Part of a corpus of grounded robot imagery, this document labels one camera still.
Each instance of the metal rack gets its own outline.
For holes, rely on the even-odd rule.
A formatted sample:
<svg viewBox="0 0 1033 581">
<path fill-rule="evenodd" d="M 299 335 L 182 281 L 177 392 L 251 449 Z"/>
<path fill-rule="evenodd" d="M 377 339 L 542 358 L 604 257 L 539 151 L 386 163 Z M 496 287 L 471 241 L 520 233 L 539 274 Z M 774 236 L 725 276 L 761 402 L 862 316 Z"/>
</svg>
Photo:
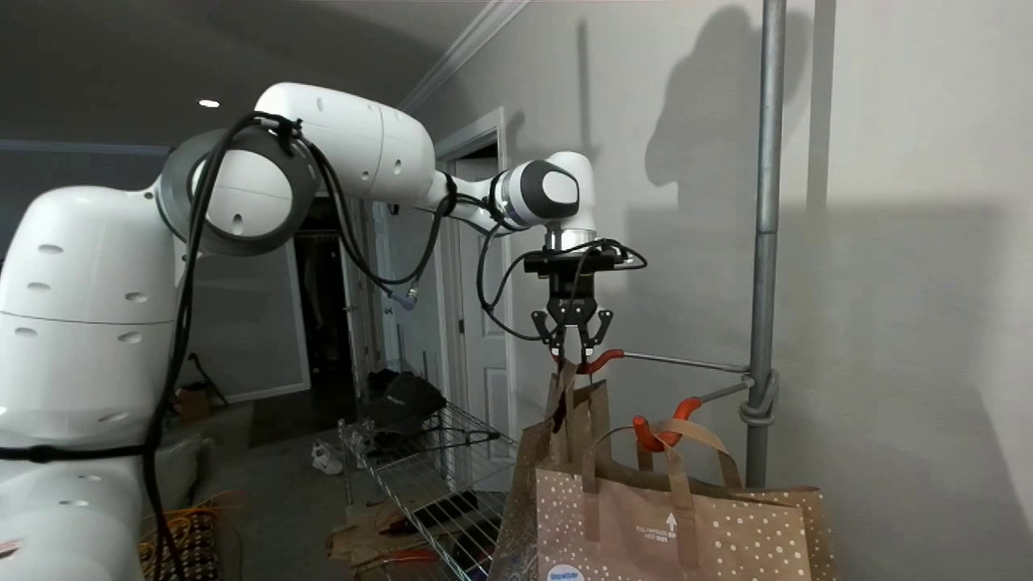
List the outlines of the metal rack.
<svg viewBox="0 0 1033 581">
<path fill-rule="evenodd" d="M 420 443 L 373 444 L 343 427 L 343 444 L 401 505 L 397 533 L 420 533 L 453 579 L 491 579 L 491 556 L 514 481 L 514 438 L 448 402 Z"/>
</svg>

